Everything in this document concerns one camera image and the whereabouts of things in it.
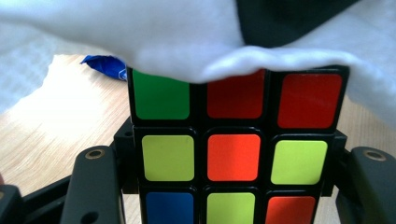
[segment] rubik's cube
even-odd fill
[[[143,223],[313,222],[347,68],[200,85],[128,73]]]

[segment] metal ring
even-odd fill
[[[94,149],[85,154],[85,158],[88,160],[96,160],[103,156],[105,156],[105,151],[103,149]]]
[[[382,153],[370,149],[364,150],[363,154],[373,161],[385,161],[387,159]]]

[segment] screw hole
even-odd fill
[[[102,149],[94,149],[89,151],[87,154],[85,154],[85,158],[88,160],[95,160],[103,157],[105,155],[105,151]]]
[[[382,153],[372,150],[364,150],[363,154],[373,161],[385,161],[387,159]]]
[[[97,212],[89,212],[85,214],[81,219],[81,224],[92,224],[99,218]]]

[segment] blue wrapper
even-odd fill
[[[108,77],[126,81],[126,64],[113,56],[88,55],[81,63]]]

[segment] wooden table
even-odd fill
[[[82,59],[55,56],[44,85],[0,115],[0,173],[22,195],[70,175],[77,154],[109,145],[130,114],[127,84],[79,64]],[[375,147],[396,156],[396,132],[347,98],[338,129],[348,136],[348,149]],[[320,200],[315,223],[339,223],[335,196]],[[138,197],[124,200],[127,223],[140,223]]]

